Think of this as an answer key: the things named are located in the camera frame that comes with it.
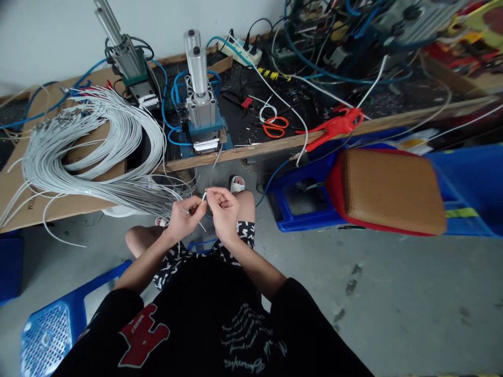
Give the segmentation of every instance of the bundle of white wires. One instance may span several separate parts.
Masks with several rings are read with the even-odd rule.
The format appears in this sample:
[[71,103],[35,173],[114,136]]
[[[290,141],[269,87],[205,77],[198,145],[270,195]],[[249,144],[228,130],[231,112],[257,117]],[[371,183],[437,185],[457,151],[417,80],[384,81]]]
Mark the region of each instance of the bundle of white wires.
[[[52,199],[47,207],[57,197],[88,195],[167,219],[171,217],[173,202],[192,194],[195,188],[180,190],[185,185],[188,187],[181,180],[179,184],[170,185],[145,181],[159,165],[165,150],[161,127],[147,112],[128,105],[114,90],[108,88],[93,87],[81,93],[83,96],[72,98],[80,102],[79,105],[65,109],[58,116],[39,123],[33,129],[22,159],[25,182],[0,217],[0,227],[4,227],[26,204],[22,203],[12,211],[26,188],[33,191],[32,187],[35,187],[35,195],[56,193],[56,196],[50,196]],[[107,121],[110,121],[110,131],[105,140],[75,144]],[[150,154],[145,162],[107,181],[92,181],[126,159],[140,145],[142,129],[150,141]],[[64,156],[71,149],[98,142],[103,143],[87,157],[78,162],[63,164]],[[71,173],[94,164],[97,165],[84,173]],[[47,207],[43,216],[44,224]]]

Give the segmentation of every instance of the black and white shorts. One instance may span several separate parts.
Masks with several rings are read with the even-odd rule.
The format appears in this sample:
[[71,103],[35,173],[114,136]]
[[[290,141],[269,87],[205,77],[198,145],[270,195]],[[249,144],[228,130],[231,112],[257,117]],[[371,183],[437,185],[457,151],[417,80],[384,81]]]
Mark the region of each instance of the black and white shorts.
[[[243,240],[251,249],[255,249],[255,223],[249,221],[238,221],[236,231],[239,238]],[[227,248],[218,239],[210,252],[206,254],[195,253],[187,250],[183,243],[176,244],[167,253],[161,263],[161,268],[152,280],[158,290],[162,290],[164,285],[175,275],[183,265],[191,258],[220,258],[225,263],[241,268],[240,263],[232,256]]]

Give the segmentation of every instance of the white wall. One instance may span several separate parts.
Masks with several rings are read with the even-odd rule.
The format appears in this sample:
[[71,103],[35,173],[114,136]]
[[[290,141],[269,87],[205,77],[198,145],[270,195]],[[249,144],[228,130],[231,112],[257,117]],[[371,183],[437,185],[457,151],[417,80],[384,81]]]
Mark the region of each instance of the white wall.
[[[108,0],[122,32],[147,41],[157,59],[182,53],[183,33],[201,42],[234,28],[245,36],[260,17],[273,23],[283,0]],[[0,0],[0,96],[86,72],[104,58],[106,34],[93,0]],[[269,30],[261,21],[252,34]]]

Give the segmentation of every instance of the cardboard box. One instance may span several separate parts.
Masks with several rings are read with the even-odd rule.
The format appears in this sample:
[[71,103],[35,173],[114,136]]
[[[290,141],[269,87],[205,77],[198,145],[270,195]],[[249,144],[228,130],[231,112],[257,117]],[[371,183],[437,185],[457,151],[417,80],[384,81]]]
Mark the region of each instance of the cardboard box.
[[[93,85],[106,86],[107,80],[110,80],[113,83],[118,78],[119,77],[112,72],[112,69],[108,68],[91,73],[85,82],[87,82],[87,80],[91,80],[91,83]],[[50,98],[51,106],[56,104],[63,95],[60,90],[60,87],[62,86],[72,87],[72,85],[78,79],[79,77],[76,77],[73,79],[53,84],[50,87],[48,87],[51,96]],[[119,92],[124,90],[122,82],[117,83],[117,89],[119,90]],[[47,98],[45,92],[42,91],[41,93],[39,93],[39,95],[35,98],[31,106],[29,117],[43,113],[46,110],[46,100]],[[73,106],[72,101],[65,101],[62,105],[62,107],[64,108],[72,106]],[[46,117],[47,118],[53,117],[54,115],[61,112],[61,110],[62,108],[55,109],[54,111],[47,114]],[[28,130],[31,130],[37,124],[38,121],[39,119],[27,122],[24,125],[24,131],[27,132]],[[108,135],[109,129],[110,129],[109,123],[105,123],[103,126],[94,130],[89,135],[81,138],[78,141],[78,143],[104,139]],[[24,156],[26,148],[28,147],[28,143],[29,139],[22,139],[18,142],[18,145],[14,149],[12,155],[10,156],[9,161],[7,162],[4,169],[2,170],[2,173],[0,174],[0,192],[2,193],[0,195],[0,213],[4,212],[5,208],[9,204],[12,197],[16,194],[18,189],[24,183],[23,172],[21,169],[22,162],[17,163],[12,168],[10,173],[7,173],[7,171],[13,165],[13,163],[15,163],[17,160],[19,160]],[[82,157],[87,156],[89,153],[95,150],[99,145],[100,145],[99,143],[96,143],[91,146],[76,148],[72,150],[70,153],[68,153],[66,158],[69,159],[69,161],[76,161]],[[106,181],[108,179],[122,175],[125,172],[125,167],[126,163],[125,161],[123,161],[114,166],[105,174],[97,177],[96,180]],[[21,203],[23,203],[26,200],[28,200],[28,202],[25,203],[20,208],[19,212],[12,218],[12,220],[3,229],[0,229],[0,233],[42,223],[43,211],[46,208],[47,204],[49,203],[50,199],[42,196],[35,196],[35,194],[29,188],[24,190],[23,194],[14,205],[11,214],[18,208],[18,206]],[[114,203],[102,199],[93,198],[90,196],[68,195],[62,198],[55,199],[51,203],[46,212],[46,221],[54,221],[74,215],[86,214],[97,210],[102,210],[104,208],[110,208],[115,205],[116,204]]]

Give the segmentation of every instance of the white slipper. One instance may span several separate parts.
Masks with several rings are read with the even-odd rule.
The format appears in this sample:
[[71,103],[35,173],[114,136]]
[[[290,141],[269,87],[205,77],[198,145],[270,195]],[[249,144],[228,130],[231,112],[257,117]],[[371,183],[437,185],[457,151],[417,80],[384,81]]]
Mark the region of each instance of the white slipper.
[[236,182],[237,179],[241,178],[241,180],[244,182],[245,180],[240,177],[239,175],[235,175],[231,179],[231,194],[234,194],[235,192],[241,192],[245,189],[244,184],[239,184]]
[[156,218],[156,226],[161,226],[166,228],[169,225],[169,221],[167,221],[164,217]]

